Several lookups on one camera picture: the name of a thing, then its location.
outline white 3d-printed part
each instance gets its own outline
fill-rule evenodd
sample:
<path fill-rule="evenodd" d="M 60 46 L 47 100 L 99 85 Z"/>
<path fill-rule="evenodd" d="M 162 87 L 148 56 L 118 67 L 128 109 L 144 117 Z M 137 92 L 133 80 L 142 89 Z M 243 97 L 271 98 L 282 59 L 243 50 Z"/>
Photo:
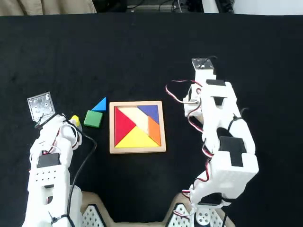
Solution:
<path fill-rule="evenodd" d="M 83 213 L 82 227 L 106 227 L 95 206 L 89 205 Z"/>
<path fill-rule="evenodd" d="M 189 214 L 183 204 L 178 204 L 175 208 L 175 211 L 178 211 L 183 215 Z M 171 216 L 171 219 L 168 221 L 167 227 L 190 227 L 190 224 L 188 219 L 173 214 Z"/>
<path fill-rule="evenodd" d="M 222 219 L 214 209 L 198 209 L 196 221 L 201 226 L 207 226 L 210 223 L 210 227 L 222 227 Z"/>

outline tangram puzzle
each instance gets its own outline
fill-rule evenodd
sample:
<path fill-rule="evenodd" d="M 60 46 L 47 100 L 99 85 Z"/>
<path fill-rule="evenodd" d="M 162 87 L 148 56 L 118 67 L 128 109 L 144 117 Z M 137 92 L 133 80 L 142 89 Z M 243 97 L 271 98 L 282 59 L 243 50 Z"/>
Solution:
<path fill-rule="evenodd" d="M 110 153 L 166 151 L 161 101 L 109 104 Z"/>

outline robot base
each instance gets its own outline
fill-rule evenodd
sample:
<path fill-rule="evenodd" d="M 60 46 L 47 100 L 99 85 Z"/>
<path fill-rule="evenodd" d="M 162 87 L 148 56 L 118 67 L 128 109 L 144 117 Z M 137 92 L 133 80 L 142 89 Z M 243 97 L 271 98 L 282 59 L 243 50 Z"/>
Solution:
<path fill-rule="evenodd" d="M 224 212 L 221 209 L 198 209 L 195 214 L 197 215 L 196 221 L 194 221 L 193 215 L 190 222 L 186 218 L 176 216 L 175 214 L 173 214 L 173 210 L 188 214 L 187 210 L 191 209 L 189 201 L 182 194 L 178 194 L 171 203 L 170 208 L 162 222 L 117 223 L 112 220 L 98 195 L 92 192 L 82 193 L 82 227 L 221 227 L 222 220 L 224 217 Z M 227 218 L 225 226 L 234 227 L 235 225 L 229 218 Z"/>

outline purple triangle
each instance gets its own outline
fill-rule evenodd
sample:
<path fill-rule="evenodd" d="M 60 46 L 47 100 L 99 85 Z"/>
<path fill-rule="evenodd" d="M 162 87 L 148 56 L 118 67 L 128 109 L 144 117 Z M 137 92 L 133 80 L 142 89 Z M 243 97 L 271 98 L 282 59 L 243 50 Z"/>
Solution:
<path fill-rule="evenodd" d="M 159 124 L 159 113 L 157 105 L 139 105 L 137 106 L 143 113 L 150 116 L 156 123 Z"/>

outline red triangle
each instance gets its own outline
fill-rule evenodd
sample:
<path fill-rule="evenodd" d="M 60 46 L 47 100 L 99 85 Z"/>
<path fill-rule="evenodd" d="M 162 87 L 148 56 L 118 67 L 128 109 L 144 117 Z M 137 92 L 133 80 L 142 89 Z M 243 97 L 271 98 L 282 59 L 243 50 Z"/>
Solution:
<path fill-rule="evenodd" d="M 115 146 L 136 126 L 131 119 L 115 107 Z"/>

